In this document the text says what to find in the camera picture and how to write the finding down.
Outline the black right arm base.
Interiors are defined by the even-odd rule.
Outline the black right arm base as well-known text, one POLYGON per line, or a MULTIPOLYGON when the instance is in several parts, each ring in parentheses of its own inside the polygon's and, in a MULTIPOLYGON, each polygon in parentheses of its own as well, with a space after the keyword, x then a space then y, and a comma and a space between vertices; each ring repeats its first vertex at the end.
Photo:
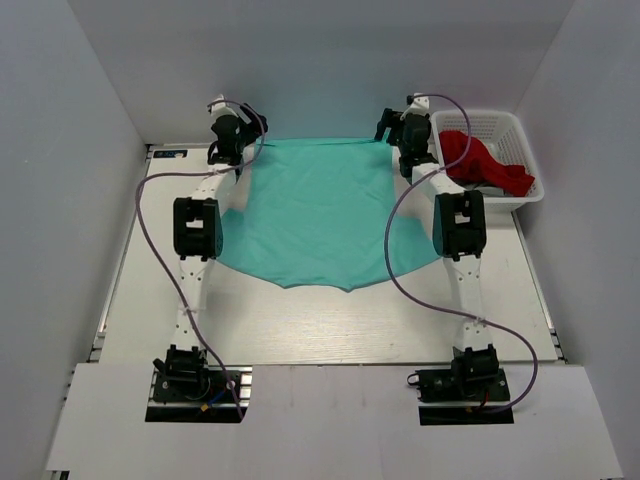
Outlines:
POLYGON ((456 350, 449 367, 417 370, 407 377, 407 384, 418 392, 422 426, 514 422, 506 374, 493 346, 456 350))

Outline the teal t shirt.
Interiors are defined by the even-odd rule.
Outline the teal t shirt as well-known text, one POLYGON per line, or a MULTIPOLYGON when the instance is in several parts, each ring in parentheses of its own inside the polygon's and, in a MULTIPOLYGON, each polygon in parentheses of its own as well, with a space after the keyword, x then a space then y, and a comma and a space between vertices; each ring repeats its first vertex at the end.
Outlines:
POLYGON ((222 217, 221 264, 279 287, 349 292, 438 260, 420 220, 393 214, 392 148, 365 139, 273 140, 246 205, 222 217))

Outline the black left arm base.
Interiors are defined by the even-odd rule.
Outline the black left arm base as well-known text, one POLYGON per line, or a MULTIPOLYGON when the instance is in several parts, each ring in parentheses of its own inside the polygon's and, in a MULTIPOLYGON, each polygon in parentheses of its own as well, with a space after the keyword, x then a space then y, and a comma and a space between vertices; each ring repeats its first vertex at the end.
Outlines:
POLYGON ((252 386, 250 367, 210 365, 196 347, 172 346, 153 361, 145 414, 148 423, 238 424, 246 413, 252 386))

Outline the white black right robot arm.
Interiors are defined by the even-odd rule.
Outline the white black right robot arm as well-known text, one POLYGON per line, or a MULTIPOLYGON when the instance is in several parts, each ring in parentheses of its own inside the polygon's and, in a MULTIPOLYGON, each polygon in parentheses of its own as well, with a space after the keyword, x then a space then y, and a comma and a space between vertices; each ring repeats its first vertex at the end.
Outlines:
POLYGON ((455 308, 429 304, 406 290, 415 303, 462 319, 453 345, 451 384, 461 397, 472 399, 484 391, 499 363, 487 325, 482 318, 481 255, 487 243, 483 196, 454 182, 428 151, 432 126, 428 110, 411 107, 401 113, 383 110, 374 139, 386 139, 398 150, 401 176, 411 182, 401 194, 405 200, 419 190, 431 205, 431 241, 442 258, 455 308))

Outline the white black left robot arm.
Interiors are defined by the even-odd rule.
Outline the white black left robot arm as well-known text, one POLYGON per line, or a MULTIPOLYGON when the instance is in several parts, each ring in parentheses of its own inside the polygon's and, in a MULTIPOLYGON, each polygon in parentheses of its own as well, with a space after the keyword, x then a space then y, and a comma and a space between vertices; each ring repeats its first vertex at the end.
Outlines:
POLYGON ((177 387, 188 398, 199 399, 211 387, 209 349, 201 342, 199 316, 206 309, 209 277, 222 253, 222 217, 244 207, 248 193, 242 179, 254 160, 256 142, 268 131, 266 118, 248 104, 216 97, 209 105, 214 142, 207 151, 204 178, 193 193, 173 202, 173 248, 179 257, 179 306, 176 331, 167 361, 190 365, 180 370, 177 387))

